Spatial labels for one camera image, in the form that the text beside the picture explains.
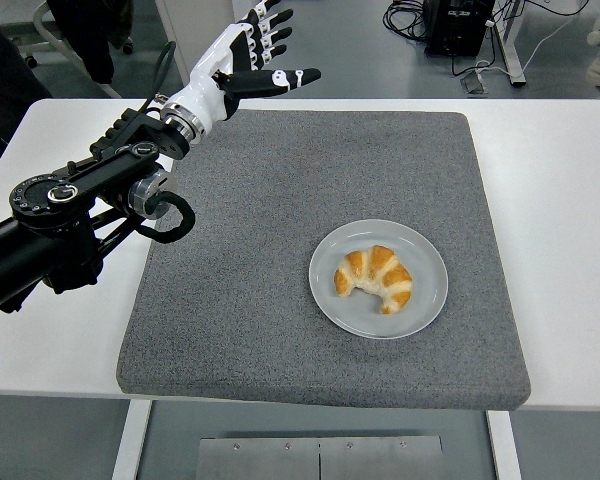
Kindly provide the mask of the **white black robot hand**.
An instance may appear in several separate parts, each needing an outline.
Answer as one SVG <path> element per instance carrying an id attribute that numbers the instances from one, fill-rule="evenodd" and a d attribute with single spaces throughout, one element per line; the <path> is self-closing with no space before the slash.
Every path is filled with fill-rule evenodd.
<path id="1" fill-rule="evenodd" d="M 178 118 L 207 132 L 229 119 L 243 99 L 280 96 L 321 78 L 317 68 L 266 68 L 286 51 L 281 41 L 292 33 L 285 23 L 293 11 L 274 13 L 276 4 L 257 3 L 221 33 L 193 67 L 188 84 L 164 104 L 163 120 Z"/>

